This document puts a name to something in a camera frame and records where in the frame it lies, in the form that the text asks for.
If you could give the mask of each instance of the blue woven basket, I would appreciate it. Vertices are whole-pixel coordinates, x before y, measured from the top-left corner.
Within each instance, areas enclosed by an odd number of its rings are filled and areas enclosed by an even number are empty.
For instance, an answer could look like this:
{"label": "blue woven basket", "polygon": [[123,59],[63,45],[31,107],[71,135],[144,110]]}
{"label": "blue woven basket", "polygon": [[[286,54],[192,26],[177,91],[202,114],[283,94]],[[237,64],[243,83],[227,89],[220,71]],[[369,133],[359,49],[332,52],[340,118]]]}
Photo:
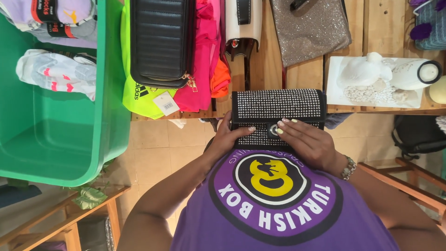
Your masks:
{"label": "blue woven basket", "polygon": [[415,19],[415,25],[430,23],[432,25],[432,33],[429,38],[416,40],[415,46],[420,50],[446,50],[446,17],[445,11],[436,11],[435,6],[437,0],[419,8],[419,14]]}

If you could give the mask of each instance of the circular logo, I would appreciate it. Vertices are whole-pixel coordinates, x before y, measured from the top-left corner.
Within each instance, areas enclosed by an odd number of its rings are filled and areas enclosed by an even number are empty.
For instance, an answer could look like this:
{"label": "circular logo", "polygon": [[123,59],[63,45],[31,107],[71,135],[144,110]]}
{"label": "circular logo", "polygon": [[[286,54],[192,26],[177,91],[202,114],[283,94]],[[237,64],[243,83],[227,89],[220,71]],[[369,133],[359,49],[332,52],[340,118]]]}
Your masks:
{"label": "circular logo", "polygon": [[234,168],[233,175],[247,196],[269,208],[295,204],[311,186],[311,181],[304,177],[297,164],[267,154],[243,158]]}
{"label": "circular logo", "polygon": [[342,190],[332,178],[277,151],[234,150],[212,170],[208,188],[234,227],[275,246],[322,235],[343,206]]}

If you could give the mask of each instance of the white bird figurine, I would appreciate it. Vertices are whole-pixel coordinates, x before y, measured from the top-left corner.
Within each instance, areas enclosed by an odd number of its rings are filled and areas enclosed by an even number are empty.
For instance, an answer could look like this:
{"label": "white bird figurine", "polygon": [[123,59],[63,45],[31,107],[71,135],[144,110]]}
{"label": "white bird figurine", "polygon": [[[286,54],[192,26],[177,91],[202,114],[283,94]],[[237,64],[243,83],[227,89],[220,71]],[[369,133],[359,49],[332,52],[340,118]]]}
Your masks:
{"label": "white bird figurine", "polygon": [[376,52],[366,57],[350,60],[338,77],[337,84],[344,89],[348,86],[369,86],[378,80],[388,82],[392,79],[392,69],[383,63],[383,57]]}

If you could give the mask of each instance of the white handbag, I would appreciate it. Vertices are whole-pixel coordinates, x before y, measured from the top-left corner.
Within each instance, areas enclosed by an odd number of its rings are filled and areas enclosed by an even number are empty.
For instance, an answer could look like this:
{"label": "white handbag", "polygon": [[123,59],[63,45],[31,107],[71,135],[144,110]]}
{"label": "white handbag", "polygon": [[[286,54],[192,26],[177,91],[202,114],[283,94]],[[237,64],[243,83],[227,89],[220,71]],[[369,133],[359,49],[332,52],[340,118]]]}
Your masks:
{"label": "white handbag", "polygon": [[262,33],[262,0],[226,0],[226,53],[231,61],[237,55],[250,58],[254,44],[257,52]]}

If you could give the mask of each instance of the hand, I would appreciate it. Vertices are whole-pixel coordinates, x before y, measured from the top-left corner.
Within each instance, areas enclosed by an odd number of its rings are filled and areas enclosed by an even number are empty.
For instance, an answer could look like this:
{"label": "hand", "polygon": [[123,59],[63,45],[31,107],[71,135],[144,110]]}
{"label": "hand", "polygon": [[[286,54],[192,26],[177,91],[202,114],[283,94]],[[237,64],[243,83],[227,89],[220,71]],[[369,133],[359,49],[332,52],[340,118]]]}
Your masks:
{"label": "hand", "polygon": [[277,134],[287,142],[310,167],[340,177],[348,160],[335,150],[328,132],[298,120],[283,118],[277,123]]}
{"label": "hand", "polygon": [[254,126],[251,126],[240,127],[236,130],[231,131],[229,129],[231,119],[232,111],[228,111],[224,116],[219,129],[217,130],[217,134],[215,135],[212,144],[205,152],[206,154],[211,154],[217,157],[217,160],[222,158],[227,152],[229,152],[229,150],[234,147],[234,143],[238,138],[250,135],[256,130]]}

